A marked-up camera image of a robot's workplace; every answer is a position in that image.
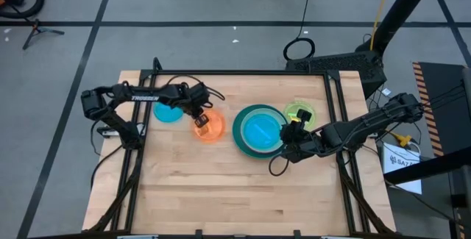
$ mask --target white paper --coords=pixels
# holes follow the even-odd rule
[[[383,91],[381,91],[384,96],[389,96],[391,95],[391,91],[388,88],[384,88]]]
[[[384,143],[383,173],[389,173],[391,171],[396,171],[397,169],[415,165],[420,162],[418,156],[419,153],[415,151],[406,151],[403,148]],[[409,192],[422,194],[422,181],[420,179],[402,183],[397,186]]]

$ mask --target blue plate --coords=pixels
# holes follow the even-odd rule
[[[159,121],[171,123],[181,119],[183,111],[178,107],[174,107],[172,109],[169,106],[158,102],[154,106],[154,115]]]
[[[280,139],[280,130],[286,123],[283,114],[273,107],[264,104],[246,107],[233,123],[235,144],[250,157],[271,158],[285,146]]]

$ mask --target wooden tabletop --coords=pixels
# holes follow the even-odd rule
[[[139,71],[122,71],[119,82],[137,85],[138,77]],[[157,86],[170,77],[157,76]],[[226,96],[226,101],[211,98],[226,118],[226,133],[219,142],[207,144],[195,138],[188,116],[175,124],[163,124],[151,116],[132,233],[192,235],[202,229],[205,235],[293,235],[293,230],[299,229],[303,235],[348,235],[335,156],[290,164],[284,175],[275,177],[269,174],[268,160],[241,153],[231,132],[234,118],[245,107],[268,104],[283,111],[293,100],[308,102],[315,109],[316,127],[329,123],[323,78],[196,77]],[[195,84],[185,77],[174,82]],[[358,73],[341,72],[341,84],[349,119],[366,113]],[[336,101],[335,85],[331,85]],[[132,109],[133,103],[125,103],[117,112],[130,120]],[[337,102],[336,112],[340,119]],[[102,157],[119,145],[118,138],[105,140]],[[366,145],[376,149],[373,141]],[[84,229],[93,226],[116,197],[123,157],[121,150],[96,173]],[[378,156],[360,149],[356,157],[366,200],[383,222],[395,229]],[[274,171],[284,162],[276,161]],[[355,199],[352,202],[356,229],[361,231],[358,205]],[[127,204],[123,203],[121,216],[125,216]],[[124,218],[120,218],[119,227],[124,227]]]

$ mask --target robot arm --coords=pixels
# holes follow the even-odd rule
[[[280,137],[286,144],[282,157],[292,163],[318,155],[326,157],[345,149],[361,147],[368,135],[386,129],[394,122],[414,123],[422,118],[423,107],[411,94],[401,93],[382,108],[362,115],[352,121],[333,122],[313,132],[303,129],[311,114],[304,110],[297,113],[301,122],[284,125]]]
[[[124,148],[139,149],[142,142],[136,125],[123,120],[115,111],[117,106],[127,101],[160,102],[171,108],[181,108],[195,120],[198,127],[202,127],[208,122],[208,117],[203,114],[203,107],[213,106],[209,102],[210,90],[212,89],[202,82],[191,88],[185,82],[178,85],[167,84],[161,88],[140,88],[123,82],[111,87],[85,90],[82,92],[81,100],[86,118],[103,121],[116,130]],[[111,101],[107,103],[104,95],[108,95]]]

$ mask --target gray floor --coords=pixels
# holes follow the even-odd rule
[[[38,17],[44,21],[94,21],[102,0],[46,0]],[[310,0],[307,21],[373,21],[380,0]],[[385,11],[394,0],[387,0]],[[445,0],[456,21],[471,22],[468,0]],[[304,0],[110,0],[103,21],[299,21]],[[409,21],[446,22],[437,0],[422,0]],[[4,101],[0,136],[4,143],[0,173],[0,230],[15,238],[65,99],[71,87],[91,28],[60,28],[64,36],[44,35],[22,51],[29,33],[25,27],[0,27],[0,87]],[[352,51],[371,28],[304,28],[316,42],[316,55]],[[165,69],[283,69],[282,50],[298,27],[101,27],[91,51],[79,91],[116,82],[121,70],[150,68],[158,56]],[[460,29],[471,42],[471,29]],[[292,57],[306,53],[294,47]],[[402,28],[383,58],[393,93],[417,95],[412,62],[464,65],[449,28]],[[88,203],[90,175],[98,157],[89,144],[91,122],[74,102],[51,175],[29,236],[79,232]],[[419,122],[422,150],[432,156],[425,122]],[[418,137],[413,126],[397,131]],[[446,198],[447,180],[428,180],[428,199]],[[447,238],[448,224],[416,203],[408,194],[391,190],[394,217],[407,235]]]

